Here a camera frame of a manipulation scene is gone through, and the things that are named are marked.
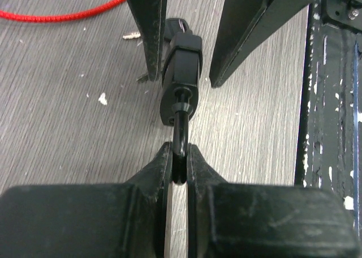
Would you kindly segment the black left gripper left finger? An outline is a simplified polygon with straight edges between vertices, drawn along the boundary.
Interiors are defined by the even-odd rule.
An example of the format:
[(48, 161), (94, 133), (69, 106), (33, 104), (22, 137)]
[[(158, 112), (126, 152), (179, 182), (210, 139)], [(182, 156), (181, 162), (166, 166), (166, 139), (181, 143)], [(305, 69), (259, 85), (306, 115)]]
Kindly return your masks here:
[(169, 257), (172, 147), (124, 183), (15, 186), (1, 195), (2, 257)]

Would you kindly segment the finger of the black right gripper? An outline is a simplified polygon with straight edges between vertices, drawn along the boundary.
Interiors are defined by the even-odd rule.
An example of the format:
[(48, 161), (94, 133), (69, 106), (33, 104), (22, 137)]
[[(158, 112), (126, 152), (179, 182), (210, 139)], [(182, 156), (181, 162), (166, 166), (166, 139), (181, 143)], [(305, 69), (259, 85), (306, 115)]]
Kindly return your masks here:
[(161, 74), (167, 0), (127, 0), (144, 45), (148, 80)]
[(221, 87), (243, 61), (314, 0), (225, 0), (210, 66), (213, 88)]

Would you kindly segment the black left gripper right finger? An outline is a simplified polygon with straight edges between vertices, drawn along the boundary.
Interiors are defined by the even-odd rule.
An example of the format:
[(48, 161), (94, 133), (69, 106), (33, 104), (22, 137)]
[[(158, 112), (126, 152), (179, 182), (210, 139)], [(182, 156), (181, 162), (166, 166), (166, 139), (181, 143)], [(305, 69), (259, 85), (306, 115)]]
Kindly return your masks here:
[(187, 156), (188, 257), (358, 257), (351, 215), (332, 192), (224, 180)]

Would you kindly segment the black-headed key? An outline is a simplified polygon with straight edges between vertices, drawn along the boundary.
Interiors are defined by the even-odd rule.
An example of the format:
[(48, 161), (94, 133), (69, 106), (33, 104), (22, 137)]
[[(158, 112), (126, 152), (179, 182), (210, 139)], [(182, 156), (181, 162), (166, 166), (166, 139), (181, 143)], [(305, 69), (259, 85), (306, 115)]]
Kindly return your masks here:
[(188, 23), (184, 19), (168, 18), (165, 20), (165, 32), (163, 38), (167, 43), (170, 43), (173, 37), (179, 32), (193, 34)]

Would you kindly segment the black padlock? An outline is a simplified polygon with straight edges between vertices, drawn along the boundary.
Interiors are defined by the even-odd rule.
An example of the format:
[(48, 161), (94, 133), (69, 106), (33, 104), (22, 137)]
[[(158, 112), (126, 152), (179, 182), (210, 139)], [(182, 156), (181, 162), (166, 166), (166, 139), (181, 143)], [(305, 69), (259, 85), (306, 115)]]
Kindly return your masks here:
[(162, 73), (160, 117), (173, 128), (172, 179), (187, 180), (189, 121), (199, 101), (202, 70), (202, 39), (191, 32), (178, 32), (170, 42)]

